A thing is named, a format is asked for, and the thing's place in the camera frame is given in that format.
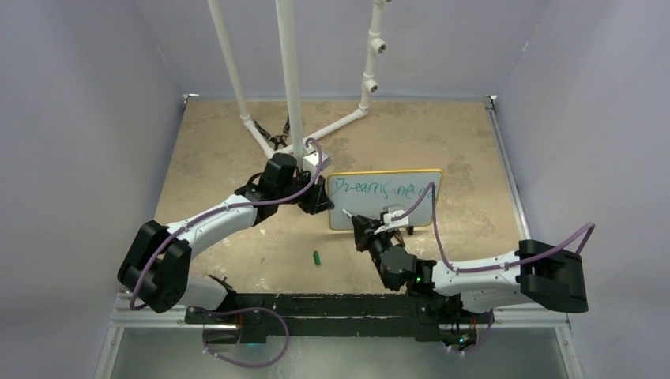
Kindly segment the green marker cap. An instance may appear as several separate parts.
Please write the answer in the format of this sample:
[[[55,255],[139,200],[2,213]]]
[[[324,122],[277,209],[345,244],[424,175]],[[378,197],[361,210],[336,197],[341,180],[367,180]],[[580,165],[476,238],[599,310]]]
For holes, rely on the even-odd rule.
[[[320,266],[322,264],[319,252],[317,250],[313,252],[313,260],[316,266]]]

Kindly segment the yellow framed whiteboard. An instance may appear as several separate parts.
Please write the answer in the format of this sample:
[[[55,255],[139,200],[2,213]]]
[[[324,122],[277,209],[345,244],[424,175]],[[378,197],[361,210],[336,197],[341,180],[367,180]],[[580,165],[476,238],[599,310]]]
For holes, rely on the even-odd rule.
[[[329,210],[329,228],[334,231],[352,229],[352,222],[341,209],[351,214],[377,219],[389,206],[400,205],[409,210],[432,182],[420,205],[408,216],[410,226],[426,227],[433,219],[432,198],[439,195],[442,170],[361,171],[332,173],[327,177],[327,196],[334,203]]]

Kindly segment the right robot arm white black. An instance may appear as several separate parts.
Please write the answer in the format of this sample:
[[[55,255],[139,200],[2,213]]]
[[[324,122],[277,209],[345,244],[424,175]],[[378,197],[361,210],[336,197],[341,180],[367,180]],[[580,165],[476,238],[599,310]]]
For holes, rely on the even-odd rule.
[[[472,313],[536,303],[559,313],[589,309],[581,252],[594,223],[587,223],[557,246],[521,240],[515,250],[471,261],[424,260],[393,243],[398,228],[381,220],[351,216],[356,249],[367,252],[384,288],[407,295],[443,299],[446,316],[463,321]]]

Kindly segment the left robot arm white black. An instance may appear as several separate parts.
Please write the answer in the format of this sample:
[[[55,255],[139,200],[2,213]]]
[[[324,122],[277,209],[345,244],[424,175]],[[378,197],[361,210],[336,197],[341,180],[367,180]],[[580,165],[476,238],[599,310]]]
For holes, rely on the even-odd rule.
[[[148,307],[163,313],[174,306],[203,308],[217,323],[235,315],[234,293],[225,280],[190,274],[200,253],[236,232],[252,228],[277,213],[280,205],[298,205],[306,214],[334,207],[322,171],[330,163],[324,152],[304,156],[303,167],[289,154],[276,153],[262,172],[252,175],[223,202],[181,221],[143,223],[117,273],[131,293],[132,310]]]

